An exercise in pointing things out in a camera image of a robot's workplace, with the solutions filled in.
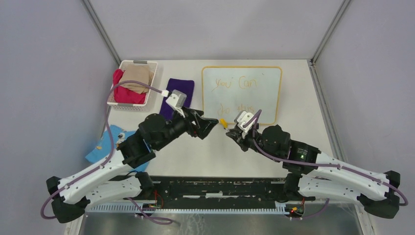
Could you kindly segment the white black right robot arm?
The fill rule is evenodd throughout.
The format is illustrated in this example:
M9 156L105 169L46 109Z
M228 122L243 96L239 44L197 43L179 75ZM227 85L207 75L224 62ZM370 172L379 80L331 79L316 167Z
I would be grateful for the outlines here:
M291 139L279 125L262 133L235 127L226 133L242 151L249 149L275 161L288 170L283 195L289 200L334 199L362 206L374 216L392 219L400 207L395 194L400 174L395 171L368 171L335 159L318 148Z

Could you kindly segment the yellow framed whiteboard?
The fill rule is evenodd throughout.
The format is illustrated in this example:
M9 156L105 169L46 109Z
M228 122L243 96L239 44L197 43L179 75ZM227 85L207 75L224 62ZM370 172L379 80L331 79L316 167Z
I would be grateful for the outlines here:
M282 69L277 66L204 67L202 102L207 118L224 119L232 124L241 111L261 110L259 124L277 121Z

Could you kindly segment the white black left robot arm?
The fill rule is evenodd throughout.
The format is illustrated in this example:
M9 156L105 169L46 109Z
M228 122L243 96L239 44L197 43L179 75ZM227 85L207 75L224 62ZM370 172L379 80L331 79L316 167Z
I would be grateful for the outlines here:
M84 170L66 178L52 176L46 181L53 216L59 223L68 223L82 216L86 210L117 199L139 196L149 199L154 193L153 183L145 172L122 181L112 179L128 174L154 159L156 151L187 133L204 139L218 120L203 116L203 111L183 108L175 111L171 120L160 114L150 114L138 125L138 130L114 147L110 153Z

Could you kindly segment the yellow marker cap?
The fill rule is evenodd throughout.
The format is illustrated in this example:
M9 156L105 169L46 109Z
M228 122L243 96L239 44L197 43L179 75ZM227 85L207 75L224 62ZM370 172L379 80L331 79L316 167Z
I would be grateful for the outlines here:
M226 123L226 121L225 121L223 118L219 119L219 123L220 123L222 126L227 126L227 123Z

